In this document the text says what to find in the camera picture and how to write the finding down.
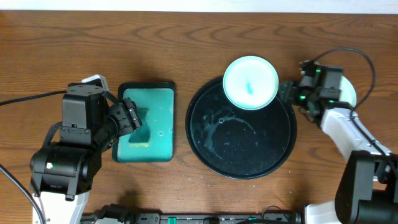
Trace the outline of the dark green sponge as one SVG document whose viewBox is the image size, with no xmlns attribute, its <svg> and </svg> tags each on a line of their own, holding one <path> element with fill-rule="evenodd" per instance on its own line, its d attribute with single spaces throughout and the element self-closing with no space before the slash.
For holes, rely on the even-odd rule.
<svg viewBox="0 0 398 224">
<path fill-rule="evenodd" d="M 136 129 L 129 139 L 129 145 L 131 147 L 148 147 L 150 143 L 150 129 L 147 121 L 147 108 L 139 108 L 138 115 L 142 121 L 142 126 Z"/>
</svg>

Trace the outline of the mint green plate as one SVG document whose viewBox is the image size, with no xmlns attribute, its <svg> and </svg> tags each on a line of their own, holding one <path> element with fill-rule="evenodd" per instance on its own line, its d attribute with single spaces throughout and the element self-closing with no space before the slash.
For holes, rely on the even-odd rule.
<svg viewBox="0 0 398 224">
<path fill-rule="evenodd" d="M 356 91 L 352 83 L 344 76 L 341 77 L 339 89 L 339 101 L 349 103 L 352 107 L 355 107 L 357 103 Z"/>
</svg>

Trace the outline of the mint plate with stain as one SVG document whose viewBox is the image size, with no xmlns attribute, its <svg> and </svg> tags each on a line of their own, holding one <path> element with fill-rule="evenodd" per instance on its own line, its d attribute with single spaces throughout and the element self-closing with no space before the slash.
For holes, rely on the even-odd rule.
<svg viewBox="0 0 398 224">
<path fill-rule="evenodd" d="M 223 75 L 223 90 L 229 101 L 243 110 L 259 110 L 276 97 L 279 77 L 274 66 L 258 56 L 234 60 Z"/>
</svg>

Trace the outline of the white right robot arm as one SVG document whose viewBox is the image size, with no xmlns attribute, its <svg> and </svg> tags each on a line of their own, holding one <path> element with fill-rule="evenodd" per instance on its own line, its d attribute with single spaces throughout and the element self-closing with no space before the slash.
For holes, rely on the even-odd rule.
<svg viewBox="0 0 398 224">
<path fill-rule="evenodd" d="M 397 155 L 360 122 L 353 85 L 340 68 L 312 65 L 301 74 L 280 83 L 280 100 L 303 109 L 346 160 L 335 199 L 307 205 L 304 223 L 397 223 Z"/>
</svg>

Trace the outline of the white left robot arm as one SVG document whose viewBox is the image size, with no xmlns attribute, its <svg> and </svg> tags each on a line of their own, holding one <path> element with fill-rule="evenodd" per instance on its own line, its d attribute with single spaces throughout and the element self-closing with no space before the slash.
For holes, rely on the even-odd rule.
<svg viewBox="0 0 398 224">
<path fill-rule="evenodd" d="M 102 154 L 142 126 L 135 102 L 113 96 L 102 75 L 69 84 L 62 106 L 30 160 L 33 223 L 79 223 Z"/>
</svg>

